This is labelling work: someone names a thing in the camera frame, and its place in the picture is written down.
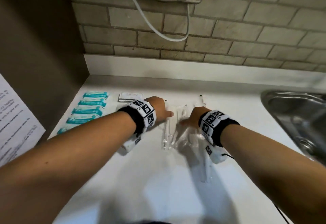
person's right hand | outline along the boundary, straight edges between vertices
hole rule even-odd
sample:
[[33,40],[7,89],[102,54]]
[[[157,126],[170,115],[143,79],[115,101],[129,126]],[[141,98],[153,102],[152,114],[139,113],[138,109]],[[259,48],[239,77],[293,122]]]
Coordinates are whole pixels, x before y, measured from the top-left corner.
[[211,110],[207,109],[206,107],[195,107],[191,112],[190,118],[180,121],[180,124],[198,129],[199,118],[202,114],[208,111]]

person's left hand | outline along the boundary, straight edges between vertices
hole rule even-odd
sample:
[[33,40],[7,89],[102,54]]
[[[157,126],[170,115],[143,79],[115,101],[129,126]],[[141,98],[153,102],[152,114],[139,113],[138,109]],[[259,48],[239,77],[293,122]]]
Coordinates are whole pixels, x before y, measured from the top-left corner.
[[173,117],[174,113],[172,111],[165,110],[165,101],[162,98],[153,96],[146,98],[145,101],[149,102],[156,112],[156,123],[164,121],[166,118]]

sheet of paper with text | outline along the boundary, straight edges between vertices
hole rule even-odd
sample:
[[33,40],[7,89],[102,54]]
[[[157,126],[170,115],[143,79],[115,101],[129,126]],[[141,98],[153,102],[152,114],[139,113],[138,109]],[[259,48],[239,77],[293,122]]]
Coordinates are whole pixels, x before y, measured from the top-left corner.
[[0,166],[35,146],[45,129],[0,74]]

black cable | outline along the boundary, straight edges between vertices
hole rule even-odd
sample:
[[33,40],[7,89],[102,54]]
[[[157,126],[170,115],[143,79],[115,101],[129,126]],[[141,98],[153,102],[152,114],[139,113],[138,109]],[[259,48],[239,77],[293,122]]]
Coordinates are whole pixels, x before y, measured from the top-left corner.
[[[222,156],[229,156],[230,158],[234,159],[231,155],[229,155],[229,154],[227,154],[227,153],[223,153]],[[285,218],[285,216],[283,215],[283,213],[281,212],[281,210],[280,210],[280,209],[275,205],[275,203],[273,203],[273,204],[274,204],[275,208],[277,209],[277,211],[280,213],[280,215],[283,217],[283,219],[285,220],[285,222],[286,222],[287,224],[290,224],[290,223],[288,222],[288,220]]]

teal syringe package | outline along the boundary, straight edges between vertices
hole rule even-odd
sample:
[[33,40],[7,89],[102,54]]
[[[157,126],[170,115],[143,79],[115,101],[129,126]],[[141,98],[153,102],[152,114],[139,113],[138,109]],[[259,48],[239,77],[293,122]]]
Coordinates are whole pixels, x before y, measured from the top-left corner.
[[109,96],[107,92],[90,91],[84,93],[83,98],[73,109],[70,117],[67,119],[65,125],[58,131],[58,134],[101,117],[104,113]]

